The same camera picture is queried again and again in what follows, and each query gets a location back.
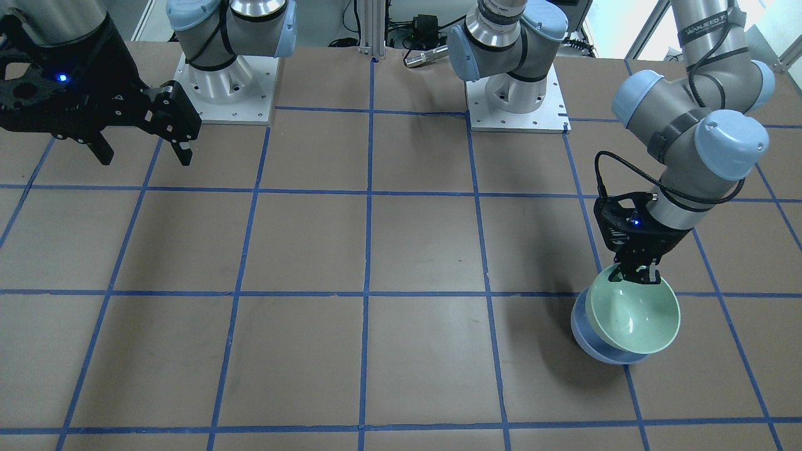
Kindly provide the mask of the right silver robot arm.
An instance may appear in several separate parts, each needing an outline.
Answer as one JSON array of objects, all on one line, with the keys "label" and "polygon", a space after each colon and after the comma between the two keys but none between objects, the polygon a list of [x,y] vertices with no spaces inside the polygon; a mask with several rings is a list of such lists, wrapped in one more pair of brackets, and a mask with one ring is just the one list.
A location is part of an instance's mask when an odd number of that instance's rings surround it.
[{"label": "right silver robot arm", "polygon": [[[269,78],[276,74],[280,59],[290,57],[296,42],[297,6],[293,1],[256,2],[257,11],[247,13],[235,1],[171,1],[168,15],[182,46],[182,80],[169,81],[149,90],[138,80],[137,68],[115,29],[112,19],[97,3],[86,1],[20,1],[11,4],[18,15],[6,15],[5,29],[12,34],[6,54],[20,50],[17,61],[31,63],[20,80],[3,83],[8,94],[15,86],[39,84],[40,97],[75,95],[84,101],[76,106],[52,106],[49,112],[35,112],[23,119],[18,112],[3,113],[9,128],[25,132],[52,132],[56,139],[75,139],[100,154],[103,163],[112,150],[100,135],[108,122],[138,125],[163,136],[175,149],[183,167],[189,165],[188,140],[201,137],[208,148],[202,161],[212,156],[228,159],[239,150],[254,150],[244,135],[254,126],[211,125],[206,136],[201,121],[213,121],[213,114],[241,115],[254,120],[270,109],[272,88]],[[335,251],[329,260],[313,257],[301,260],[299,242],[290,243],[286,253],[269,252],[271,269],[257,269],[252,232],[244,232],[240,260],[226,259],[213,251],[204,261],[180,252],[182,260],[168,263],[164,252],[186,239],[190,246],[211,248],[222,226],[210,227],[208,239],[189,239],[188,229],[178,225],[180,214],[170,205],[150,225],[133,225],[122,242],[115,263],[100,264],[98,272],[107,283],[100,286],[83,279],[76,286],[46,282],[46,266],[57,269],[77,266],[80,259],[96,262],[89,246],[63,262],[56,260],[55,244],[69,244],[64,226],[51,239],[28,240],[22,249],[32,254],[42,249],[30,268],[22,257],[12,257],[12,244],[3,239],[2,295],[247,295],[295,296],[388,294],[370,274],[375,262],[372,245],[359,242]]]}]

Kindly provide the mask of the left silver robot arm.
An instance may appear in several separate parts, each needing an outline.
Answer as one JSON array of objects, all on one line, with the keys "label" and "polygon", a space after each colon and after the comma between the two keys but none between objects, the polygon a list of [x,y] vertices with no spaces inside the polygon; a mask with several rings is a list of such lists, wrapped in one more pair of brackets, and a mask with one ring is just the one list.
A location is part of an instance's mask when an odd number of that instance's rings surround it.
[{"label": "left silver robot arm", "polygon": [[[619,86],[611,108],[665,168],[650,192],[610,196],[598,177],[594,217],[614,253],[611,281],[658,284],[658,264],[715,205],[735,197],[769,148],[748,116],[770,100],[774,75],[751,57],[736,1],[670,3],[684,52],[684,79],[642,70]],[[466,82],[485,80],[489,104],[523,115],[541,106],[568,31],[547,1],[479,1],[450,28],[450,63]]]}]

